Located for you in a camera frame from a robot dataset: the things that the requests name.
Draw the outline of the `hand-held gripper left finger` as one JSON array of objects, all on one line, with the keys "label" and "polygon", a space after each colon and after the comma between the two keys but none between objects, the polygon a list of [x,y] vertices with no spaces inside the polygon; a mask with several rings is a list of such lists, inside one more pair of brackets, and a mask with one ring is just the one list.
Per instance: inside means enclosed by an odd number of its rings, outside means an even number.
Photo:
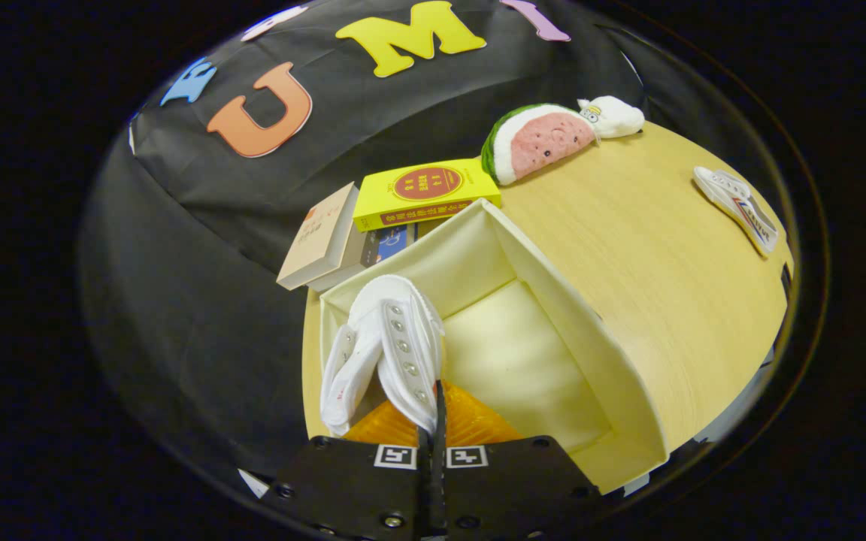
[{"label": "hand-held gripper left finger", "polygon": [[422,540],[438,535],[431,435],[412,446],[310,438],[269,480],[265,509],[317,539]]}]

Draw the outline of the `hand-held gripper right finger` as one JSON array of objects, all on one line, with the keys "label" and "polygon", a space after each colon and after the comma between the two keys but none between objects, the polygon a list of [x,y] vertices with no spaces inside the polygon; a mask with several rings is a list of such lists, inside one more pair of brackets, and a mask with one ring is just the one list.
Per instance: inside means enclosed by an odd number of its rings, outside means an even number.
[{"label": "hand-held gripper right finger", "polygon": [[448,446],[438,383],[438,526],[447,540],[562,540],[606,514],[606,497],[550,435]]}]

